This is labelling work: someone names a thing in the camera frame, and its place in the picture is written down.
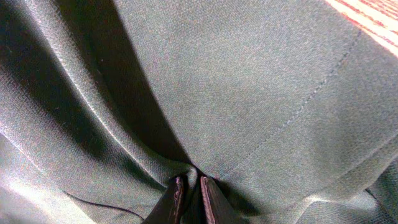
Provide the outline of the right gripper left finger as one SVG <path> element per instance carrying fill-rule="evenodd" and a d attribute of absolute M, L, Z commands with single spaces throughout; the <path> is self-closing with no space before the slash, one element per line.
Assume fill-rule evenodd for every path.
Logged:
<path fill-rule="evenodd" d="M 179 224 L 183 214 L 185 182 L 174 177 L 169 186 L 142 224 Z"/>

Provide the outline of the green cloth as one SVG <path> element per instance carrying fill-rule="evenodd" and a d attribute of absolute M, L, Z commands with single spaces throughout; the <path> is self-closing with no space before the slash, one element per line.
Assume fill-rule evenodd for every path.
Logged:
<path fill-rule="evenodd" d="M 2 1 L 1 222 L 397 222 L 396 1 Z"/>

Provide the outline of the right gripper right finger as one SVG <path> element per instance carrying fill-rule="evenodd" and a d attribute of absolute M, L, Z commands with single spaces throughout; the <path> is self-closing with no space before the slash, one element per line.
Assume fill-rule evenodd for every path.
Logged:
<path fill-rule="evenodd" d="M 207 224 L 243 223 L 211 177 L 202 176 L 200 187 Z"/>

